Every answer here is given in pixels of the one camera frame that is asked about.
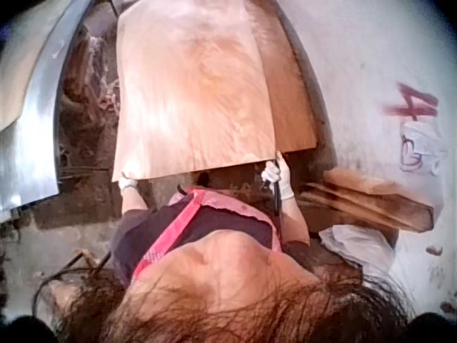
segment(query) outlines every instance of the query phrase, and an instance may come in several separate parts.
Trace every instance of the pink apron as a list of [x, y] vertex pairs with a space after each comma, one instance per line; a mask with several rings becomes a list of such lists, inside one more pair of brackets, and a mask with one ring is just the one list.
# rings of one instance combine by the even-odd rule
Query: pink apron
[[[208, 191], [205, 189], [192, 189], [189, 191], [192, 194], [193, 199], [184, 207], [183, 211], [178, 214], [175, 220], [167, 226], [162, 232], [158, 239], [151, 245], [149, 250], [145, 253], [141, 261], [135, 268], [132, 276], [132, 282], [140, 275], [140, 273], [150, 264], [157, 263], [160, 261], [165, 254], [173, 246], [174, 242], [181, 236], [185, 228], [189, 225], [192, 218], [196, 215], [200, 207], [210, 206], [214, 209], [227, 209], [232, 212], [236, 212], [244, 217], [253, 217], [262, 222], [266, 222], [270, 225], [273, 230], [271, 250], [274, 252], [281, 251], [281, 244], [278, 239], [278, 232], [276, 231], [273, 222], [269, 217], [261, 211], [240, 202], [239, 200], [228, 197], [223, 194]], [[169, 204], [176, 203], [183, 196], [181, 194], [175, 194], [171, 198]]]

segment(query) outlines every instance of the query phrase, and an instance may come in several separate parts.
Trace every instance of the red graffiti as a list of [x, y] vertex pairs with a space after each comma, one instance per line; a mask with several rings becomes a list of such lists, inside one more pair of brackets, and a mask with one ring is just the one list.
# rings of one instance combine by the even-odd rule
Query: red graffiti
[[[438, 99], [427, 93], [421, 93], [405, 84], [398, 84], [398, 90], [406, 101], [406, 106], [387, 106], [386, 114], [389, 116], [411, 116], [417, 121], [418, 116], [437, 116]], [[425, 104], [414, 104], [414, 99], [419, 99]]]

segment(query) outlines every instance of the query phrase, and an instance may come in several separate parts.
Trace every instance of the white wall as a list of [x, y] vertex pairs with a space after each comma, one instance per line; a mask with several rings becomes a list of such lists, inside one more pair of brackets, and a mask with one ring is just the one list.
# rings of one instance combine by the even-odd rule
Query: white wall
[[[401, 232], [393, 274], [417, 312], [456, 305], [457, 51], [442, 18], [425, 2], [278, 0], [306, 51], [328, 115], [338, 165], [390, 179], [444, 203], [432, 232]], [[439, 100], [437, 124], [450, 152], [441, 177], [399, 169], [403, 105], [397, 82]], [[443, 247], [440, 257], [426, 247]]]

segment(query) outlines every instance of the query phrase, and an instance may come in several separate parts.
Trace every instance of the woman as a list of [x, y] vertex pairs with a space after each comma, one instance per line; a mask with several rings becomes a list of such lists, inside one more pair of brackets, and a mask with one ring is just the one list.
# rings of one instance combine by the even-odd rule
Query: woman
[[279, 182], [281, 237], [262, 212], [202, 189], [152, 213], [136, 182], [122, 179], [123, 219], [112, 246], [116, 278], [105, 272], [86, 281], [58, 325], [60, 340], [398, 339], [407, 315], [386, 284], [323, 282], [297, 263], [293, 251], [306, 247], [309, 235], [280, 154], [278, 167], [267, 162], [262, 178]]

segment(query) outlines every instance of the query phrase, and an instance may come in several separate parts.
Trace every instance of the dark hair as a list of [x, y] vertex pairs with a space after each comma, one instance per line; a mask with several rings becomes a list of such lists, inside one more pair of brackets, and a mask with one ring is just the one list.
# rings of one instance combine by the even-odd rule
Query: dark hair
[[261, 301], [208, 313], [204, 300], [179, 300], [141, 321], [109, 271], [87, 279], [54, 322], [60, 342], [394, 342], [409, 313], [405, 297], [380, 279], [320, 282], [277, 289]]

